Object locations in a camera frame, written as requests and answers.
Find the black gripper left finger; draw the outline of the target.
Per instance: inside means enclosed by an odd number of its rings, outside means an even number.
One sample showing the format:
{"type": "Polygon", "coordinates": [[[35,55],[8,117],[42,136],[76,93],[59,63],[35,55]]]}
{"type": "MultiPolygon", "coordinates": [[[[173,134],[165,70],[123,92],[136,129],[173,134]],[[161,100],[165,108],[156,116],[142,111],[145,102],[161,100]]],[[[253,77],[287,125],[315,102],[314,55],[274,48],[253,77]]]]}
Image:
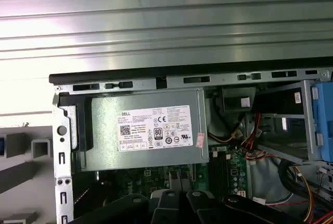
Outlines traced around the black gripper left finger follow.
{"type": "Polygon", "coordinates": [[[178,223],[180,194],[157,190],[148,199],[129,194],[78,217],[70,223],[178,223]]]}

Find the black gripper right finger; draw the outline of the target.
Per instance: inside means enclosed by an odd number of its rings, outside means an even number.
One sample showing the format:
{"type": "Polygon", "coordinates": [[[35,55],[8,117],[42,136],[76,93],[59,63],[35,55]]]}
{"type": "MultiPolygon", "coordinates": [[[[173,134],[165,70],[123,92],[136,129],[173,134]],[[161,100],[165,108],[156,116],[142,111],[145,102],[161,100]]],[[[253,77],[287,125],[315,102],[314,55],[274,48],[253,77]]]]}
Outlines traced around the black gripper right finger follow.
{"type": "Polygon", "coordinates": [[[199,223],[304,223],[239,195],[227,195],[220,203],[208,191],[190,191],[186,197],[199,223]]]}

